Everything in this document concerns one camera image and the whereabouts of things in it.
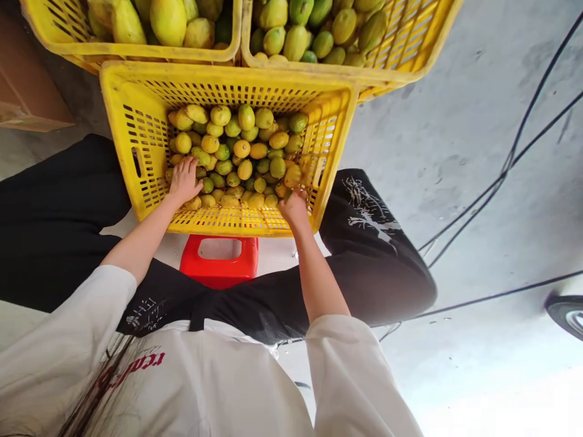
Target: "yellow plastic crate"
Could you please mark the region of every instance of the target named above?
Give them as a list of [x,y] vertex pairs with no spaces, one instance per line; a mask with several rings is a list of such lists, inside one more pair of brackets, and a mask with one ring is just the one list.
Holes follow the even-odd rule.
[[84,0],[21,0],[32,30],[43,46],[68,61],[98,74],[105,61],[233,63],[241,40],[242,0],[233,0],[233,37],[225,50],[87,42],[91,36]]
[[387,0],[383,41],[367,55],[364,68],[310,63],[271,64],[250,51],[253,0],[243,0],[242,62],[252,68],[328,73],[356,80],[359,103],[424,77],[435,64],[463,0]]
[[[267,107],[276,116],[303,111],[309,116],[302,149],[301,184],[308,193],[308,214],[316,232],[332,190],[358,92],[337,76],[235,67],[186,66],[113,61],[100,73],[109,124],[134,211],[142,221],[168,192],[165,171],[168,141],[175,134],[167,122],[171,110],[189,103],[210,108],[243,103]],[[279,210],[215,206],[177,212],[168,232],[239,237],[292,235]]]

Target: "brown box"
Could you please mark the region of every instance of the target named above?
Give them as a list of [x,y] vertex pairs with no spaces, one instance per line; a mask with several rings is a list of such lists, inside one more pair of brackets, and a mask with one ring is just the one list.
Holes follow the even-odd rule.
[[0,10],[0,127],[48,132],[74,124],[30,37]]

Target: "car tire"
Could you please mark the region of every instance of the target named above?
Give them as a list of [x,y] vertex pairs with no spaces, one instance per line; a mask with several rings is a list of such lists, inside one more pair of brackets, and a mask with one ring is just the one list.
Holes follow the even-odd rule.
[[549,296],[545,308],[561,328],[583,340],[583,296]]

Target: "gray floor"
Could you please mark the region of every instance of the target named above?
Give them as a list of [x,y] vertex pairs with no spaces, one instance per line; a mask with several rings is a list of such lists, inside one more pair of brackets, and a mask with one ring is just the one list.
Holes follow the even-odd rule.
[[[581,8],[580,0],[466,0],[432,72],[357,109],[341,167],[366,169],[416,246],[497,177],[538,81]],[[97,78],[43,56],[77,125],[51,134],[0,130],[0,178],[86,133],[109,136]],[[582,89],[582,67],[583,29],[548,81],[519,149]],[[580,104],[532,148],[436,264],[434,309],[580,269],[582,117]],[[176,258],[182,245],[171,240],[161,259]],[[294,262],[286,243],[268,242],[266,251],[278,257],[262,271]],[[545,315],[551,290],[406,322],[383,342],[426,435],[581,434],[569,406],[583,401],[583,347]],[[16,335],[37,320],[20,309],[10,314],[0,332]],[[281,353],[294,379],[309,381],[304,346]],[[472,415],[476,410],[483,414]]]

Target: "stool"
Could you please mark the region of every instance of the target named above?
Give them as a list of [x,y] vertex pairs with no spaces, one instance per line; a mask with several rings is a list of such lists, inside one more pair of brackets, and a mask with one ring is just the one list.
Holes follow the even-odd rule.
[[[227,239],[241,242],[241,254],[228,260],[204,259],[199,255],[200,244],[207,239]],[[257,276],[259,241],[257,238],[210,237],[191,235],[188,237],[180,271],[197,282],[215,290],[224,290]]]

